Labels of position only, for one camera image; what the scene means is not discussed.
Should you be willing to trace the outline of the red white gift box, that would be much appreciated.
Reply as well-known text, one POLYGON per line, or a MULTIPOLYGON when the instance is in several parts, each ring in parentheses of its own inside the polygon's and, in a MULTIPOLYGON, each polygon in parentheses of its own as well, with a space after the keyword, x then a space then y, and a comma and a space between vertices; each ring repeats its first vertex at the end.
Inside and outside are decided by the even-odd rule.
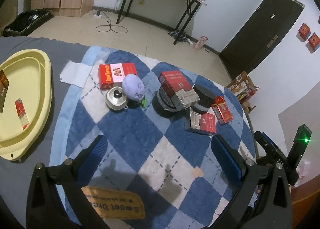
POLYGON ((101 90, 109 90, 121 86, 128 74, 137 75, 134 63, 104 64, 98 67, 99 85, 101 90))

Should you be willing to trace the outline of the tracker with green light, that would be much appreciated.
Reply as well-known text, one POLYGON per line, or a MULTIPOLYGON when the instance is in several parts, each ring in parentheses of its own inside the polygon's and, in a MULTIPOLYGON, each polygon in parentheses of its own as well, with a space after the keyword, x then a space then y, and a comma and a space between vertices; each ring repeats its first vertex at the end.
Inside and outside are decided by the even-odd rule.
POLYGON ((297 173, 297 167, 304 155, 306 147, 310 142, 312 131, 305 125, 298 127, 295 138, 293 140, 293 146, 287 156, 287 180, 292 186, 298 181, 299 175, 297 173))

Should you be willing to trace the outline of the large red silver box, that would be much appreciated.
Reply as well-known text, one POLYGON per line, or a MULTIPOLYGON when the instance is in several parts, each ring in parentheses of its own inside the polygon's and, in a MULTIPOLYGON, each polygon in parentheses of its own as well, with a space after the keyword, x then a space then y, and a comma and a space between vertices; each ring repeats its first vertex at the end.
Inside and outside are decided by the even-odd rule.
POLYGON ((177 110, 189 108, 200 100, 181 71, 161 72, 158 79, 177 110))

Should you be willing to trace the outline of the purple plush toy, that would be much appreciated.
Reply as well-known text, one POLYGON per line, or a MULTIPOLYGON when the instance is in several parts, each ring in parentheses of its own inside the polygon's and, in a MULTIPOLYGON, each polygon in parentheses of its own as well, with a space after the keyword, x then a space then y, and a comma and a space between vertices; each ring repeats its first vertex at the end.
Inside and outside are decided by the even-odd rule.
POLYGON ((130 100, 140 102, 145 97, 145 86, 142 80, 135 74, 128 74, 123 79, 121 88, 130 100))

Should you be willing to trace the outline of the yellow plastic basin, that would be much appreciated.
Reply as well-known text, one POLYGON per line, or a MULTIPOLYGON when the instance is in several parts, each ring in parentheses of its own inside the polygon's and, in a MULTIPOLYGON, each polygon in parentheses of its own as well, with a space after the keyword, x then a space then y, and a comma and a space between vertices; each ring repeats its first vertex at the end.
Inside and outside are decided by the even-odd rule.
POLYGON ((48 55, 38 49, 18 51, 1 64, 1 157, 20 159, 37 140, 52 103, 48 55))

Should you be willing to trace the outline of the white cloth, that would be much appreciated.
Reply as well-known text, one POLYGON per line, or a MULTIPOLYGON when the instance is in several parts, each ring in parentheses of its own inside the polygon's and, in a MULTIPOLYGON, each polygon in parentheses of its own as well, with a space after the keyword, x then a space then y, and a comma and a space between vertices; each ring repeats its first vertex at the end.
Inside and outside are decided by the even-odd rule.
POLYGON ((60 81, 65 84, 84 88, 92 66, 82 63, 68 61, 60 73, 60 81))

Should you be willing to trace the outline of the pink package on floor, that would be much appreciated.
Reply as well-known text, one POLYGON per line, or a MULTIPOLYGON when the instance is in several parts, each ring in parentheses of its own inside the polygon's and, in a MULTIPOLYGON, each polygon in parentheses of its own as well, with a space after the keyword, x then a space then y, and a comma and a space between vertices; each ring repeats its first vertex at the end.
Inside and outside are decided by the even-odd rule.
POLYGON ((194 49, 195 50, 201 50, 205 43, 207 42, 208 37, 206 36, 201 36, 198 41, 194 44, 194 49))

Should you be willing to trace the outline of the cream round case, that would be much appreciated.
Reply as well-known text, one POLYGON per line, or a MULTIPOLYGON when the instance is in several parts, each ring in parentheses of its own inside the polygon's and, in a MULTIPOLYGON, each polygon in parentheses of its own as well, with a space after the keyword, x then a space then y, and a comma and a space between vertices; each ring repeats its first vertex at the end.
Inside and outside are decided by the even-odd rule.
POLYGON ((128 108, 128 98, 119 86, 109 89, 105 96, 106 105, 113 111, 125 110, 128 108))

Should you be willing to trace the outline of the cardboard box of goods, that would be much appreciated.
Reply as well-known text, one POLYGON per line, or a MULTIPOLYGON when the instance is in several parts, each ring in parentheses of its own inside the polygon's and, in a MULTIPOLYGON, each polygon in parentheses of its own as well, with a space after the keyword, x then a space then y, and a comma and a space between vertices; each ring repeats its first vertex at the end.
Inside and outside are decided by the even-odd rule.
POLYGON ((258 92, 260 87, 253 84, 246 72, 239 74, 227 85, 227 89, 236 96, 246 115, 249 115, 255 109, 255 106, 252 106, 249 100, 258 92))

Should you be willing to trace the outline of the black suitcase on floor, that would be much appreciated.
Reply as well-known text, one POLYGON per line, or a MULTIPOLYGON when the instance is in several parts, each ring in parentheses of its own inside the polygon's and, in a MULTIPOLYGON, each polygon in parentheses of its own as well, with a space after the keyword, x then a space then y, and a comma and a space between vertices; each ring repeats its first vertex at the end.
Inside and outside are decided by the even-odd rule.
POLYGON ((28 36, 38 27, 52 19, 51 10, 36 9, 20 13, 16 19, 3 30, 4 37, 28 36))

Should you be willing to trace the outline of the green plastic clip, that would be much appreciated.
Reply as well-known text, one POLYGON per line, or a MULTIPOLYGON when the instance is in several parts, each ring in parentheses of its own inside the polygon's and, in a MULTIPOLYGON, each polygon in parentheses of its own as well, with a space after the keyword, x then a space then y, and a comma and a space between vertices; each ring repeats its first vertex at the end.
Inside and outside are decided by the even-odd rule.
POLYGON ((146 98, 142 99, 141 102, 140 102, 140 105, 141 105, 142 108, 146 109, 146 107, 147 107, 147 99, 146 98))

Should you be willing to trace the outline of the red lighter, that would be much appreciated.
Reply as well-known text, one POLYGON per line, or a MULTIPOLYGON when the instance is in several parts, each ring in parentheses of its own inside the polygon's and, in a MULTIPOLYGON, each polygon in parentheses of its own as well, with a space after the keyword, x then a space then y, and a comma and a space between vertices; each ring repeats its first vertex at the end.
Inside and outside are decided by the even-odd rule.
POLYGON ((17 115, 18 115, 20 122, 21 122, 21 125, 22 125, 22 129, 24 130, 29 125, 29 120, 28 120, 27 114, 25 112, 24 105, 23 105, 21 98, 16 100, 15 106, 16 106, 17 115))

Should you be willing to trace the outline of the dark door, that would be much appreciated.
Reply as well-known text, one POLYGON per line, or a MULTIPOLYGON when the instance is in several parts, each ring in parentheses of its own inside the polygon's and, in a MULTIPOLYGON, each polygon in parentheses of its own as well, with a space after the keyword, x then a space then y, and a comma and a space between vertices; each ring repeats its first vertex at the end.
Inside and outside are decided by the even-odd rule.
POLYGON ((263 0, 219 55, 230 78, 252 72, 281 42, 303 9, 296 0, 263 0))

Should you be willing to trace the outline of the black foam cylinder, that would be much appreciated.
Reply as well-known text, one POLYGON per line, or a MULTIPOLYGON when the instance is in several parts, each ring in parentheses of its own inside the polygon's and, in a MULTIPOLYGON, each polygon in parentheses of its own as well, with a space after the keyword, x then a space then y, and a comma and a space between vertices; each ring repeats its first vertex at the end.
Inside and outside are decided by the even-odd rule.
POLYGON ((199 114, 207 113, 211 106, 215 103, 215 94, 199 84, 195 84, 193 89, 199 96, 199 101, 194 104, 192 108, 199 114))
POLYGON ((174 115, 182 112, 182 110, 176 109, 173 102, 171 101, 171 99, 169 98, 162 86, 155 94, 152 100, 152 105, 155 112, 164 118, 171 118, 174 115))

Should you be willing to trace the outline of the dark brown tall box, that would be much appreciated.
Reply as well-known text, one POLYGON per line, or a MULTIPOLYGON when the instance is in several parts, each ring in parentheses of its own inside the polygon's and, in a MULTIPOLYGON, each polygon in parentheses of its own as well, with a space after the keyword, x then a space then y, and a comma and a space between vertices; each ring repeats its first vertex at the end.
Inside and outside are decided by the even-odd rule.
POLYGON ((3 70, 0 70, 0 113, 3 112, 5 98, 9 88, 9 80, 3 70))

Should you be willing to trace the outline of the small red cigarette pack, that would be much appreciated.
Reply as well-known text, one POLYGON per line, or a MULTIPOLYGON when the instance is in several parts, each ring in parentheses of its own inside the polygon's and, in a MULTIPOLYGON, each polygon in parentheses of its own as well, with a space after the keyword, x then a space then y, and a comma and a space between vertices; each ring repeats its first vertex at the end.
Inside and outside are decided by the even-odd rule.
POLYGON ((220 125, 227 124, 233 120, 233 115, 222 96, 217 96, 212 104, 212 109, 220 125))

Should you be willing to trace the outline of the blue checkered rug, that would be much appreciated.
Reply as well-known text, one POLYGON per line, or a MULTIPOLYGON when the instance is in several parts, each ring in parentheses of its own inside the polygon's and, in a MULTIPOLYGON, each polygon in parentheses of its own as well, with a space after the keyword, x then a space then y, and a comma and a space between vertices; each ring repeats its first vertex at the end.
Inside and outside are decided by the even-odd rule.
POLYGON ((87 50, 91 66, 85 86, 71 86, 57 118, 51 165, 75 158, 97 135, 107 139, 90 185, 140 196, 146 216, 107 220, 111 228, 203 228, 211 225, 231 200, 234 189, 210 146, 211 138, 185 129, 185 115, 158 115, 152 100, 158 76, 175 66, 127 51, 87 50), (146 88, 144 106, 113 112, 99 89, 98 66, 133 63, 146 88))

